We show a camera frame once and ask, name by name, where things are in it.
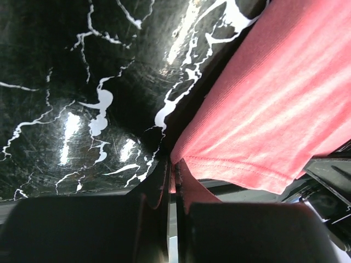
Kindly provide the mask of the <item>salmon pink t-shirt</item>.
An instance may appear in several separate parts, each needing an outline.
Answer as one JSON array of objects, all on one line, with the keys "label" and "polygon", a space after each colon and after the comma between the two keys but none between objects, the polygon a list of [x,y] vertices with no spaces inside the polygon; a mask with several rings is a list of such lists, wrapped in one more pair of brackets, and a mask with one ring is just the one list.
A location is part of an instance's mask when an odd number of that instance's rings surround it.
[{"label": "salmon pink t-shirt", "polygon": [[272,1],[184,129],[197,179],[281,194],[350,139],[350,1]]}]

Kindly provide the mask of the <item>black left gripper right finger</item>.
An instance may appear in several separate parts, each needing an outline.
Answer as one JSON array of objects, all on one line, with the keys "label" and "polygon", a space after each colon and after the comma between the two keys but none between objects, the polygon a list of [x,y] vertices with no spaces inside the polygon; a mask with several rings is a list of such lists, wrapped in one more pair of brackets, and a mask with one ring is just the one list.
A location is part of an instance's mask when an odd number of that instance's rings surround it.
[{"label": "black left gripper right finger", "polygon": [[222,202],[175,167],[179,262],[337,262],[327,231],[304,204]]}]

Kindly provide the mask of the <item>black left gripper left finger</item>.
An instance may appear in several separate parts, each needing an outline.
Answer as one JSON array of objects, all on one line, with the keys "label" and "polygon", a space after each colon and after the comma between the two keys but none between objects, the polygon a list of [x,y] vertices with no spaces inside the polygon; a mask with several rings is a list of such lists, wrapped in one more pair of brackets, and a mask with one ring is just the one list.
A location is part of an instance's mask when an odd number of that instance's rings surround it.
[{"label": "black left gripper left finger", "polygon": [[1,227],[1,262],[167,260],[167,158],[125,195],[23,199]]}]

